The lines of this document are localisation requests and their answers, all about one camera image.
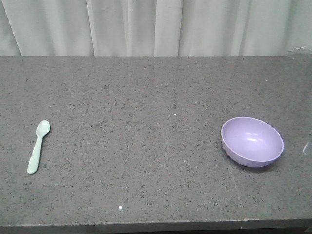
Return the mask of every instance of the countertop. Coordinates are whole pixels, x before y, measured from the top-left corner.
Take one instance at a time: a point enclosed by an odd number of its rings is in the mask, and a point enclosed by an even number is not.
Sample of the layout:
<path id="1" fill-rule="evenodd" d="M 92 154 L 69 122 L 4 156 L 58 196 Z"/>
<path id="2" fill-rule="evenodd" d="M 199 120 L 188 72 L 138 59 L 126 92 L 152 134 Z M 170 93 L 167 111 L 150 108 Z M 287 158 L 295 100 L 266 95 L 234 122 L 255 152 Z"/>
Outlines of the countertop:
<path id="1" fill-rule="evenodd" d="M 0 97 L 2 234 L 312 226 L 311 59 L 1 57 Z M 279 131 L 275 163 L 226 155 L 237 116 Z"/>

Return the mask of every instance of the curtain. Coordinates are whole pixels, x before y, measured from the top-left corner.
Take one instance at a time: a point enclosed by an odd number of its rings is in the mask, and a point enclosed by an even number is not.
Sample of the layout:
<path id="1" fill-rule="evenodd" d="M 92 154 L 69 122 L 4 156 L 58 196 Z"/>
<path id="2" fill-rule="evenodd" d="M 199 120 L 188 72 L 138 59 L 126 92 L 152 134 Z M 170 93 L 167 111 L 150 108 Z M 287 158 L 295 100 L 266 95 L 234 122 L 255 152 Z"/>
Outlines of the curtain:
<path id="1" fill-rule="evenodd" d="M 283 56 L 312 0 L 1 0 L 2 56 Z"/>

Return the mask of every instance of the countertop edge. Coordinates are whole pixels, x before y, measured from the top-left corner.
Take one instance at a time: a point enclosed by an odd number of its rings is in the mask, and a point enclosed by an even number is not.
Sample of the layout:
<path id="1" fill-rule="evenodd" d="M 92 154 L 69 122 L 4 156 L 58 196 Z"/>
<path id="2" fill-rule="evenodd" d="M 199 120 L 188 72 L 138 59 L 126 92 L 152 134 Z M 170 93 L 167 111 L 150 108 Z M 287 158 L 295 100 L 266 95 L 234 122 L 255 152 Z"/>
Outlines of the countertop edge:
<path id="1" fill-rule="evenodd" d="M 254 219 L 225 221 L 184 221 L 184 222 L 125 222 L 77 225 L 36 225 L 0 226 L 2 234 L 96 234 L 96 233 L 135 233 L 190 230 L 235 230 L 256 228 L 294 228 L 312 226 L 312 218 L 307 219 Z"/>

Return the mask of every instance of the purple bowl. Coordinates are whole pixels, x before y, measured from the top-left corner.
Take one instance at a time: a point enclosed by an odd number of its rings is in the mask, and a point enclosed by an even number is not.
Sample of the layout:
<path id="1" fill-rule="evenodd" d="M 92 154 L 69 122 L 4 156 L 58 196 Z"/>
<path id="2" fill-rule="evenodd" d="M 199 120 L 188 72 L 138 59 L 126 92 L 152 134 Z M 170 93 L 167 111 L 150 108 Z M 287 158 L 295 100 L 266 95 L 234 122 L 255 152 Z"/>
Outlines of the purple bowl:
<path id="1" fill-rule="evenodd" d="M 251 117 L 236 117 L 221 129 L 225 152 L 247 167 L 264 167 L 277 160 L 284 150 L 281 135 L 269 124 Z"/>

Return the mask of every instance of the mint green spoon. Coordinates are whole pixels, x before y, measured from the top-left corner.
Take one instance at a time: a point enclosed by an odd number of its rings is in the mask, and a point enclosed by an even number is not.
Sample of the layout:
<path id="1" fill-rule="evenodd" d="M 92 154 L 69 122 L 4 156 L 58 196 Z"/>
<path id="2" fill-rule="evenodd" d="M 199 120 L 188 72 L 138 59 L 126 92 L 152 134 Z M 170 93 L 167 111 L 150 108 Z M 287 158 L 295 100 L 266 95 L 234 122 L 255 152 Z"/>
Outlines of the mint green spoon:
<path id="1" fill-rule="evenodd" d="M 49 122 L 47 120 L 41 121 L 36 130 L 37 141 L 28 163 L 27 167 L 28 174 L 33 174 L 38 170 L 42 139 L 45 135 L 48 134 L 49 131 L 50 131 Z"/>

